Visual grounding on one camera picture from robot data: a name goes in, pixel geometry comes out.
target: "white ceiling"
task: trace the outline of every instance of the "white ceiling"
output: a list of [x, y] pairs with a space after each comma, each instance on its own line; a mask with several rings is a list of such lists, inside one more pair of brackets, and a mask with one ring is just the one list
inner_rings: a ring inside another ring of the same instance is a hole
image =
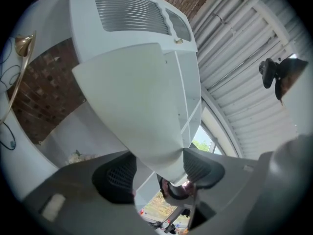
[[199, 50], [202, 96], [220, 118], [239, 156], [258, 159], [296, 137], [288, 111], [275, 97], [274, 84], [265, 89], [258, 71], [267, 58], [280, 62], [296, 54], [307, 60], [312, 50], [305, 28], [288, 3], [208, 0], [191, 26]]

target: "black cable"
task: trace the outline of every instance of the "black cable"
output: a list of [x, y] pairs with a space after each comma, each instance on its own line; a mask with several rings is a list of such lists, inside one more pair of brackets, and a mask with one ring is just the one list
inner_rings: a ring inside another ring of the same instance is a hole
[[9, 127], [6, 123], [3, 123], [3, 124], [6, 126], [6, 128], [8, 128], [9, 132], [10, 132], [11, 135], [12, 135], [13, 142], [14, 142], [14, 147], [13, 147], [13, 148], [9, 148], [8, 146], [6, 146], [6, 145], [5, 145], [4, 143], [2, 143], [1, 141], [0, 141], [0, 144], [2, 144], [2, 145], [3, 145], [5, 148], [7, 148], [8, 150], [13, 151], [13, 150], [15, 150], [15, 147], [16, 147], [15, 136], [14, 136], [14, 134], [12, 133], [10, 127]]

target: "sky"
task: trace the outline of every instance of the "sky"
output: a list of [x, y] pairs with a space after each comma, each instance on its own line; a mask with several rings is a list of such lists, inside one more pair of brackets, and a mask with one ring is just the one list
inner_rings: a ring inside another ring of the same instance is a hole
[[210, 137], [207, 135], [207, 133], [204, 131], [201, 125], [199, 126], [194, 139], [197, 140], [199, 143], [202, 143], [204, 141], [206, 141], [207, 144], [211, 143]]

